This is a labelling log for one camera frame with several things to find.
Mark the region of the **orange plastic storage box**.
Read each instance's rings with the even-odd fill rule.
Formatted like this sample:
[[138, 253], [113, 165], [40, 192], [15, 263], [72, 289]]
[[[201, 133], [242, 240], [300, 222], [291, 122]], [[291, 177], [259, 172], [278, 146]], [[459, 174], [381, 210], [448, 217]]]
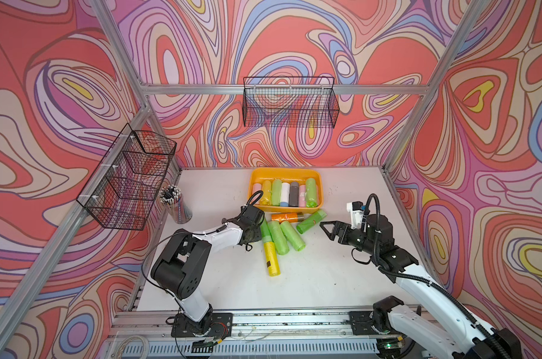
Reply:
[[271, 182], [275, 179], [280, 179], [283, 182], [293, 182], [296, 181], [300, 185], [305, 185], [305, 181], [308, 178], [314, 178], [317, 187], [317, 206], [316, 207], [288, 207], [288, 206], [265, 206], [261, 204], [256, 204], [257, 208], [265, 212], [303, 212], [303, 213], [313, 213], [317, 209], [320, 209], [323, 206], [323, 184], [322, 178], [317, 171], [307, 169], [307, 168], [270, 168], [262, 167], [256, 168], [252, 171], [251, 178], [249, 181], [249, 194], [252, 194], [252, 187], [255, 183], [263, 183], [265, 180], [270, 180]]

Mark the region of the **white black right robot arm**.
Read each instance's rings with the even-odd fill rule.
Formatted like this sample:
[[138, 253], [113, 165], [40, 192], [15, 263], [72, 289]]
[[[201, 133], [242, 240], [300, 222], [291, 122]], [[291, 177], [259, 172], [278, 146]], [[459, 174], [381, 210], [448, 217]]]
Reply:
[[395, 244], [392, 224], [384, 215], [368, 215], [364, 227], [323, 221], [320, 228], [332, 241], [369, 254], [371, 263], [393, 284], [418, 300], [434, 318], [420, 317], [395, 296], [373, 305], [368, 324], [378, 334], [398, 332], [423, 346], [435, 358], [521, 358], [522, 346], [508, 329], [496, 329], [477, 317], [407, 250]]

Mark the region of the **green roll with label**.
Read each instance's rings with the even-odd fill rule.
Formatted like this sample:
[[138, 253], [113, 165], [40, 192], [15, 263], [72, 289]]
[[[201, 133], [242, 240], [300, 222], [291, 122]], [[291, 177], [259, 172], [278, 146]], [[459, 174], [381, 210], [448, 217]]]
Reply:
[[319, 209], [318, 211], [311, 214], [308, 218], [300, 222], [296, 226], [296, 230], [300, 234], [304, 234], [305, 232], [309, 231], [311, 228], [313, 228], [315, 225], [320, 224], [323, 219], [327, 217], [327, 214], [324, 210]]

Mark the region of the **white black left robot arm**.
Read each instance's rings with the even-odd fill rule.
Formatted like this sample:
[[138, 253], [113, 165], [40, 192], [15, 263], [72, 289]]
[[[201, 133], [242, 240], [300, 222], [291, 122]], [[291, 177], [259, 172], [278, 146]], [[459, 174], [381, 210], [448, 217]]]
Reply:
[[169, 237], [150, 276], [178, 303], [181, 312], [174, 319], [177, 330], [197, 336], [214, 334], [213, 307], [199, 289], [209, 256], [238, 245], [249, 248], [261, 241], [264, 220], [264, 211], [245, 205], [239, 215], [224, 218], [218, 227], [197, 233], [179, 229]]

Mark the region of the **green yellow trash bag roll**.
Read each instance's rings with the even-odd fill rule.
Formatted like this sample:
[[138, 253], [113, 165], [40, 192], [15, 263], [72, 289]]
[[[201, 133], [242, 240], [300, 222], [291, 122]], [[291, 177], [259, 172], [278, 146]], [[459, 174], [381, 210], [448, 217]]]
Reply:
[[260, 225], [261, 229], [261, 241], [264, 246], [264, 253], [266, 257], [267, 272], [270, 277], [276, 277], [281, 274], [280, 267], [277, 259], [277, 252], [275, 244], [272, 240], [272, 235], [269, 230], [267, 221], [264, 219]]

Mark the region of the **white blue trash bag roll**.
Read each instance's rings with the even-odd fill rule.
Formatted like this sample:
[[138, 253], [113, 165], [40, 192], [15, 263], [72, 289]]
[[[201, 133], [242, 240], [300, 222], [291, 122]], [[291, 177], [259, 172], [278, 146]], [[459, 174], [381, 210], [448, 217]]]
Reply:
[[289, 206], [289, 199], [290, 199], [290, 183], [282, 182], [279, 206], [284, 206], [284, 207]]

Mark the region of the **grey trash bag roll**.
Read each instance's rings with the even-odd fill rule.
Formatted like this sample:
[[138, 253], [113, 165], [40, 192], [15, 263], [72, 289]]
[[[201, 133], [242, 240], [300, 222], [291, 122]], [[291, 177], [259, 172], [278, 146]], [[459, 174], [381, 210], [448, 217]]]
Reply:
[[296, 181], [293, 181], [290, 183], [288, 206], [289, 207], [299, 206], [299, 183]]

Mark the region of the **pink trash bag roll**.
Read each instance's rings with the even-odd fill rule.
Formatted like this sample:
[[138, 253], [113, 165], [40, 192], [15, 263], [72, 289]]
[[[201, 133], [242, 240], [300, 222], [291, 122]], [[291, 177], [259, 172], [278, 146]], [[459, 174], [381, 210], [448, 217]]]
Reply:
[[306, 187], [305, 187], [305, 185], [300, 185], [299, 186], [298, 207], [300, 207], [300, 208], [305, 208], [306, 207]]
[[262, 190], [262, 185], [258, 182], [254, 183], [252, 186], [252, 194], [255, 194], [257, 191]]

